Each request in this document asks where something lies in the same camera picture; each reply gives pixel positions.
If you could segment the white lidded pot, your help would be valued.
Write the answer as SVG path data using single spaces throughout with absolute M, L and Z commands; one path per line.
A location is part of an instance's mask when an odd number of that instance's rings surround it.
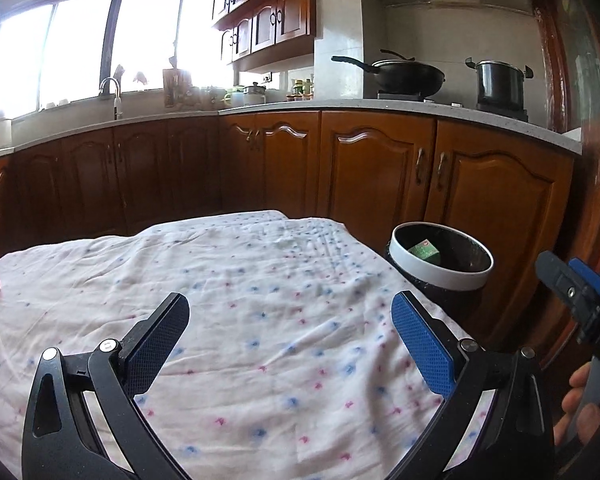
M 245 106 L 259 105 L 266 103 L 266 87 L 253 81 L 242 87 L 242 100 Z

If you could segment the black wok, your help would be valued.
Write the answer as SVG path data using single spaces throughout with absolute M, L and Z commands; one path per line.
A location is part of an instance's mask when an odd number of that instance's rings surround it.
M 414 58 L 386 58 L 368 64 L 350 56 L 333 55 L 332 62 L 351 64 L 373 75 L 381 92 L 420 100 L 436 94 L 445 82 L 442 70 Z

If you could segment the black white-rimmed trash bin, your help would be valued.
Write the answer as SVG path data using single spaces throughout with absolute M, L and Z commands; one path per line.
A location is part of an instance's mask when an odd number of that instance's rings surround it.
M 429 240 L 439 249 L 438 266 L 408 252 L 422 240 Z M 407 281 L 458 324 L 465 324 L 477 312 L 494 268 L 490 250 L 475 237 L 434 222 L 412 221 L 396 226 L 386 256 Z

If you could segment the brown wall cabinets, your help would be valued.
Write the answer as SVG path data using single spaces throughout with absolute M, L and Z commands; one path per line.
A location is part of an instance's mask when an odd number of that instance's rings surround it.
M 314 52 L 316 0 L 212 0 L 220 60 L 246 72 Z

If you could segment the white dotted tablecloth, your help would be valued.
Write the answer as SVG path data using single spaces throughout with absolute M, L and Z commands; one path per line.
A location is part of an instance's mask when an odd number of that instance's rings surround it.
M 326 219 L 229 214 L 0 259 L 0 460 L 20 469 L 41 353 L 126 334 L 171 292 L 186 331 L 136 402 L 195 479 L 381 479 L 440 405 L 393 329 L 407 282 Z

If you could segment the green paper box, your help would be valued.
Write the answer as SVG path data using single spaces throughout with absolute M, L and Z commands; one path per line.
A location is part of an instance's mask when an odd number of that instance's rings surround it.
M 412 246 L 408 252 L 414 257 L 419 258 L 419 260 L 434 264 L 435 266 L 438 266 L 441 262 L 439 249 L 429 240 L 422 240 Z

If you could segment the brown wooden base cabinets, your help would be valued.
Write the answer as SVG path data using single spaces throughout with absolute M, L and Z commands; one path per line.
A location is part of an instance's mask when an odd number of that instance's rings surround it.
M 452 226 L 492 252 L 478 307 L 455 316 L 495 347 L 528 339 L 547 304 L 571 153 L 518 132 L 421 114 L 284 110 L 158 119 L 0 157 L 0 257 L 134 234 L 160 222 L 276 209 L 326 217 L 382 252 L 395 226 Z

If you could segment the chrome kitchen faucet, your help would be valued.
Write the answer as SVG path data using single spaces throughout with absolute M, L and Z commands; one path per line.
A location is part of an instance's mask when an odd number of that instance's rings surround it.
M 112 109 L 114 110 L 114 120 L 123 117 L 122 112 L 122 92 L 119 76 L 109 76 L 102 78 L 99 83 L 99 94 L 103 96 L 106 92 L 112 95 Z

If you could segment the kitchen window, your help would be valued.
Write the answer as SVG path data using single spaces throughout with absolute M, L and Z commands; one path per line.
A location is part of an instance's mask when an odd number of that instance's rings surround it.
M 50 0 L 0 16 L 0 117 L 162 88 L 167 68 L 194 88 L 234 79 L 211 23 L 213 0 Z

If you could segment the black cooking pot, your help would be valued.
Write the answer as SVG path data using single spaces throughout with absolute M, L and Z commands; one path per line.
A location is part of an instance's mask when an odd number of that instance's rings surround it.
M 519 112 L 524 109 L 524 82 L 532 79 L 531 67 L 524 69 L 501 61 L 482 60 L 475 62 L 465 58 L 465 65 L 477 74 L 478 107 L 495 107 Z

